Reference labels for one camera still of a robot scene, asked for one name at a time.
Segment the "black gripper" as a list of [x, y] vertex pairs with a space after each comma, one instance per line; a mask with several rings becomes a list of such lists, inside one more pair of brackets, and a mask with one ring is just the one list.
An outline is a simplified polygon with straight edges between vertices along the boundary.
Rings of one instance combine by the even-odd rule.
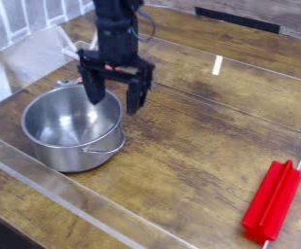
[[[77, 55], [78, 72], [90, 103], [96, 105], [104, 100], [106, 80], [126, 82], [126, 113], [133, 116], [144, 107], [148, 90], [152, 89], [156, 65], [138, 54], [125, 57], [122, 60], [117, 60], [114, 57], [109, 60], [98, 51], [79, 50]], [[122, 71], [106, 70], [105, 64], [114, 67], [121, 66]]]

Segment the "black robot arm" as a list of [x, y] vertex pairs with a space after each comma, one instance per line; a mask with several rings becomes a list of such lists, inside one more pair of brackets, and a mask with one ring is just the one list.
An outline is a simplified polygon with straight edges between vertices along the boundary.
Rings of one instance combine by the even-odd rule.
[[78, 72], [88, 99], [98, 104], [106, 96], [106, 81], [128, 84], [126, 113], [142, 108], [152, 89], [156, 65], [138, 55], [138, 17], [154, 19], [141, 10], [144, 0], [93, 0], [98, 50], [79, 49]]

